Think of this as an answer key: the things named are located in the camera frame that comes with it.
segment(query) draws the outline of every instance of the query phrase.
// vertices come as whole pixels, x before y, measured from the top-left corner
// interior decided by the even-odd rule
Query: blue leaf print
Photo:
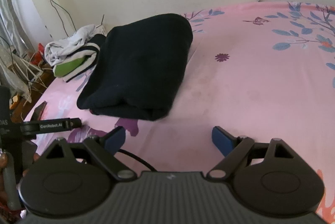
[[[320,49],[323,51],[329,52],[329,53],[335,53],[335,48],[334,47],[325,47],[323,45],[318,46]]]
[[[293,25],[295,25],[295,26],[297,26],[297,27],[305,28],[305,26],[302,25],[301,23],[292,22],[292,21],[290,21],[290,23],[293,24]]]
[[[282,17],[282,18],[286,18],[286,19],[288,18],[286,15],[284,15],[284,14],[282,14],[280,12],[277,12],[277,15],[280,16],[280,17]]]
[[[317,20],[321,21],[321,18],[318,17],[317,15],[315,15],[313,12],[311,12],[311,16],[312,16],[314,19],[317,19]]]
[[[290,14],[294,17],[300,17],[301,16],[300,12],[297,12],[297,11],[290,11]]]
[[[276,34],[279,34],[279,35],[291,36],[289,32],[284,31],[284,30],[273,29],[272,32],[275,32]]]
[[[213,12],[212,16],[216,16],[216,15],[220,15],[220,14],[224,14],[224,12],[217,10],[217,11]]]
[[[272,48],[274,50],[283,51],[283,50],[286,50],[286,49],[290,48],[290,46],[291,46],[291,44],[289,44],[289,43],[277,43]]]
[[[297,32],[294,32],[293,30],[290,30],[290,33],[295,37],[299,37],[299,34]]]
[[[311,28],[303,28],[301,30],[301,34],[304,34],[304,35],[308,35],[308,34],[310,34],[312,32],[313,32],[313,29],[311,29]]]
[[[205,20],[204,19],[196,19],[196,20],[192,20],[190,22],[204,22]]]
[[[327,65],[329,68],[335,70],[335,64],[334,64],[334,63],[326,63],[326,65]]]
[[[318,41],[326,41],[326,38],[324,36],[321,36],[321,35],[316,35],[316,39]]]
[[[301,6],[301,3],[297,3],[297,4],[296,4],[296,7],[295,7],[295,10],[296,10],[296,11],[300,11],[300,6]]]
[[[292,10],[292,11],[295,11],[294,7],[291,6],[291,4],[289,3],[289,9]]]
[[[83,76],[84,76],[84,73],[82,73],[82,74],[76,76],[73,80],[79,80],[79,79],[81,79]]]

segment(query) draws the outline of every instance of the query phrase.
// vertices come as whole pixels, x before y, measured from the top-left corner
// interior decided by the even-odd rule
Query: wooden furniture
[[[54,74],[53,74],[52,70],[46,70],[41,75],[41,80],[44,82],[44,84],[47,87],[52,83],[52,81],[54,79],[55,79],[55,77],[54,77]],[[18,106],[16,107],[16,109],[12,112],[12,115],[11,115],[12,122],[14,122],[14,123],[22,123],[23,122],[22,119],[26,118],[26,116],[28,115],[28,113],[35,106],[35,104],[40,99],[40,97],[43,94],[43,92],[46,90],[45,87],[43,87],[42,85],[39,85],[37,83],[33,83],[32,86],[35,87],[36,89],[38,89],[41,93],[32,90],[31,91],[31,103],[26,102],[26,100],[24,98],[21,98],[20,103],[18,104]]]

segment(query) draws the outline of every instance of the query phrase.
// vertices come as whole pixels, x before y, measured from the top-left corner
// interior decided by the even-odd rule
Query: floral pattern
[[[91,69],[88,69],[87,71],[83,72],[82,74],[80,74],[80,75],[78,75],[77,77],[74,78],[74,80],[80,80],[80,79],[82,79],[83,77],[85,77],[84,80],[83,80],[83,82],[82,82],[82,83],[79,85],[79,87],[76,89],[76,92],[79,92],[79,91],[86,85],[86,83],[87,83],[88,80],[89,80],[89,77],[91,76],[91,74],[92,74],[93,71],[94,71],[94,68],[95,68],[95,66],[92,67]]]
[[[309,44],[314,44],[325,52],[335,53],[333,42],[328,38],[329,36],[335,37],[335,27],[332,25],[331,22],[333,19],[330,17],[331,15],[335,15],[335,7],[315,5],[316,11],[322,12],[322,14],[318,16],[310,11],[309,15],[306,16],[300,11],[301,3],[288,3],[288,6],[289,10],[286,14],[277,12],[277,15],[265,16],[265,18],[289,20],[293,25],[292,29],[294,29],[289,31],[273,29],[272,32],[291,38],[286,39],[285,42],[276,43],[272,48],[274,50],[283,51],[293,45],[302,45],[303,49],[307,49]],[[326,66],[335,70],[335,64],[332,62],[326,63]],[[335,88],[335,77],[333,78],[332,86]]]
[[[138,119],[119,118],[115,127],[122,126],[131,136],[135,137],[138,134]]]
[[[230,57],[228,54],[217,54],[215,56],[215,60],[218,61],[218,62],[223,62],[223,61],[226,61],[228,60]]]
[[[90,128],[88,125],[83,125],[80,128],[75,128],[73,131],[71,131],[67,141],[70,143],[79,143],[83,142],[87,137],[91,135],[96,135],[99,137],[103,137],[107,134],[107,132],[104,132],[102,130],[96,130],[93,128]]]
[[[202,25],[201,22],[204,22],[205,20],[211,19],[212,16],[217,16],[217,15],[222,15],[222,14],[224,14],[224,12],[221,11],[221,10],[210,9],[208,11],[208,14],[205,13],[204,10],[200,10],[198,12],[192,12],[192,14],[190,14],[190,15],[185,13],[184,17],[190,22],[190,24],[192,26],[192,32],[193,33],[205,33],[205,31],[203,29],[198,29],[198,26]]]
[[[270,22],[269,20],[264,20],[261,17],[257,17],[256,19],[254,19],[253,21],[242,21],[242,22],[252,22],[253,24],[256,25],[264,25],[264,22]]]

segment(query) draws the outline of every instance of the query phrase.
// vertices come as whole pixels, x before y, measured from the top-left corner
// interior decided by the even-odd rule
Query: pink bedsheet
[[[184,82],[166,118],[92,115],[76,107],[90,72],[69,83],[57,79],[37,103],[48,102],[43,119],[80,117],[87,131],[41,135],[39,153],[57,136],[81,141],[89,127],[110,131],[122,125],[128,134],[123,148],[156,169],[207,172],[222,159],[211,142],[216,125],[260,142],[279,137],[323,177],[326,194],[318,213],[335,222],[335,8],[250,3],[184,16],[194,40]],[[138,172],[143,169],[120,159]]]

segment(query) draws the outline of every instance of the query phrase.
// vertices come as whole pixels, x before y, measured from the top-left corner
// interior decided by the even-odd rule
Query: black towel
[[[188,20],[177,14],[114,27],[78,108],[151,121],[166,116],[183,80],[192,39]]]

